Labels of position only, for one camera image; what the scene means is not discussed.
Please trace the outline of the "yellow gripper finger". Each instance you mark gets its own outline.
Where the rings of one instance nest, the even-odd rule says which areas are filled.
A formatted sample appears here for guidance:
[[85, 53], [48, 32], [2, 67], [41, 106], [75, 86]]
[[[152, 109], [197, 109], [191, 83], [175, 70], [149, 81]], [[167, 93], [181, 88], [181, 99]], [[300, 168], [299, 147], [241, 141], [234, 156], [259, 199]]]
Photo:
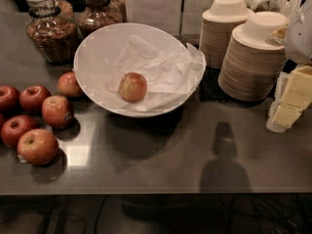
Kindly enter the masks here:
[[265, 42], [273, 46], [284, 46], [286, 44], [287, 25], [283, 25], [270, 33]]
[[312, 103], [312, 66], [298, 65], [291, 73], [282, 72], [277, 80], [266, 128], [284, 133]]

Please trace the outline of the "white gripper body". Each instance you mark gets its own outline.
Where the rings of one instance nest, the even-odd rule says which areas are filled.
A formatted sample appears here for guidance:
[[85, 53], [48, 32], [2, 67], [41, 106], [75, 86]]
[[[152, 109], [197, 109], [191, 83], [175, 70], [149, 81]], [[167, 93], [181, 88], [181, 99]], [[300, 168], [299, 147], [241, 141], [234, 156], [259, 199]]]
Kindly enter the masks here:
[[289, 22], [286, 57], [298, 64], [312, 64], [312, 0], [305, 0]]

